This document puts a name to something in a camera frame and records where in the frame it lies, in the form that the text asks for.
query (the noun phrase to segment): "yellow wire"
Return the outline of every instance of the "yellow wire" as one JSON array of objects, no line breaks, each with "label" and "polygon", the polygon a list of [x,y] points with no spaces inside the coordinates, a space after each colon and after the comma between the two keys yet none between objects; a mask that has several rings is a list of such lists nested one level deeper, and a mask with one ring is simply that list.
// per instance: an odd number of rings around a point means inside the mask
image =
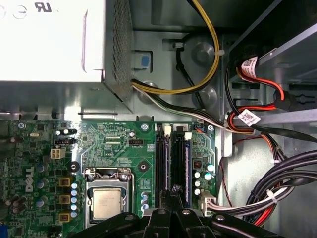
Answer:
[{"label": "yellow wire", "polygon": [[185,93],[188,92],[190,90],[194,90],[199,88],[200,86],[202,86],[204,83],[206,83],[210,78],[213,77],[213,75],[215,74],[217,68],[218,68],[218,64],[219,64],[219,41],[217,38],[217,34],[216,31],[209,19],[209,17],[207,16],[206,12],[204,11],[203,7],[200,5],[200,3],[197,0],[192,0],[194,5],[196,6],[197,10],[199,11],[199,13],[201,14],[203,20],[205,21],[206,25],[209,28],[209,31],[211,33],[213,42],[214,42],[214,51],[215,51],[215,56],[214,56],[214,61],[213,64],[211,66],[211,69],[209,70],[208,74],[205,76],[205,78],[197,85],[193,86],[193,87],[189,87],[189,88],[183,88],[183,89],[174,89],[174,90],[167,90],[167,89],[155,89],[155,88],[150,88],[147,86],[143,86],[138,84],[137,82],[132,82],[132,84],[136,87],[138,87],[139,89],[147,92],[147,93],[153,93],[153,94],[178,94],[178,93]]}]

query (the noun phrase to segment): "ram slot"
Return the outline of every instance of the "ram slot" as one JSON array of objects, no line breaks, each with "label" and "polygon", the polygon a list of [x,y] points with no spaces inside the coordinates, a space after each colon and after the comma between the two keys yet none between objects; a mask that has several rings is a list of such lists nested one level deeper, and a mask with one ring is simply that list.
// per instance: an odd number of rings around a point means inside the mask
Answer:
[{"label": "ram slot", "polygon": [[191,141],[186,141],[186,152],[185,152],[185,207],[191,207],[192,205],[192,150],[191,150]]},{"label": "ram slot", "polygon": [[[182,189],[186,186],[186,166],[185,166],[185,140],[184,140],[183,127],[177,127],[172,136],[171,148],[171,181],[172,186],[178,185]],[[185,194],[181,194],[182,202],[185,201]]]},{"label": "ram slot", "polygon": [[159,193],[166,189],[167,164],[165,135],[162,124],[157,125],[155,146],[155,207],[159,207]]}]

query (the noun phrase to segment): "white connector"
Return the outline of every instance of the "white connector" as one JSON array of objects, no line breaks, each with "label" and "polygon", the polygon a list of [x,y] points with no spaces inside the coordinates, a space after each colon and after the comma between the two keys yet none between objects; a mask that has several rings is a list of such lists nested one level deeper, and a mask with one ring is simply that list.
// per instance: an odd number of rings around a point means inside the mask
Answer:
[{"label": "white connector", "polygon": [[202,211],[203,215],[205,217],[210,217],[212,215],[212,211],[207,210],[207,203],[209,202],[217,202],[217,198],[212,196],[210,192],[208,191],[203,191],[200,195],[199,199],[199,205],[200,205],[200,210]]},{"label": "white connector", "polygon": [[65,148],[51,149],[51,159],[63,159],[65,158],[65,154]]}]

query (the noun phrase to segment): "black ram slot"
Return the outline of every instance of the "black ram slot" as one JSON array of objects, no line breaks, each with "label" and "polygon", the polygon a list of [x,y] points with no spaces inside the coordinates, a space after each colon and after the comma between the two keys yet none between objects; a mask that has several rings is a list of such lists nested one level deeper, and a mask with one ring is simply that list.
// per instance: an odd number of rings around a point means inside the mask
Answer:
[{"label": "black ram slot", "polygon": [[[171,180],[172,186],[179,185],[182,189],[186,187],[186,144],[184,140],[183,127],[177,127],[172,136],[171,154]],[[181,194],[181,199],[185,202],[185,194]]]},{"label": "black ram slot", "polygon": [[155,207],[159,207],[159,193],[166,189],[166,146],[162,124],[157,125],[155,147]]}]

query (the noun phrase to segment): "green circuit board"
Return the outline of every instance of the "green circuit board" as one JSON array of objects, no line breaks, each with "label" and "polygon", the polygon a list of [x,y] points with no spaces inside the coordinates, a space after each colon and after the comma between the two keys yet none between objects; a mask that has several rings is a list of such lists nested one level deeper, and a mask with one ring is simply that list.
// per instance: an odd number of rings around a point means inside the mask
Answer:
[{"label": "green circuit board", "polygon": [[[214,132],[192,132],[191,161],[201,161],[194,169],[202,176],[200,189],[216,195],[215,172],[211,180],[204,180],[206,164],[215,165]],[[57,130],[75,129],[69,136],[56,135]],[[87,167],[130,168],[135,176],[134,212],[140,217],[141,193],[149,196],[149,208],[155,205],[155,122],[98,122],[98,121],[0,121],[0,225],[8,228],[9,238],[67,238],[84,229],[85,178]],[[13,143],[1,143],[4,138],[16,139]],[[57,141],[72,138],[74,143],[63,143],[62,159],[52,159],[51,149]],[[71,163],[78,162],[80,169],[73,173]],[[46,181],[44,187],[38,186]],[[70,214],[71,204],[61,204],[60,196],[70,195],[69,186],[60,186],[61,179],[77,184],[76,216],[61,222],[60,214]],[[4,204],[18,195],[24,197],[25,208],[13,212],[16,207]],[[198,209],[198,196],[192,193],[192,207]]]}]

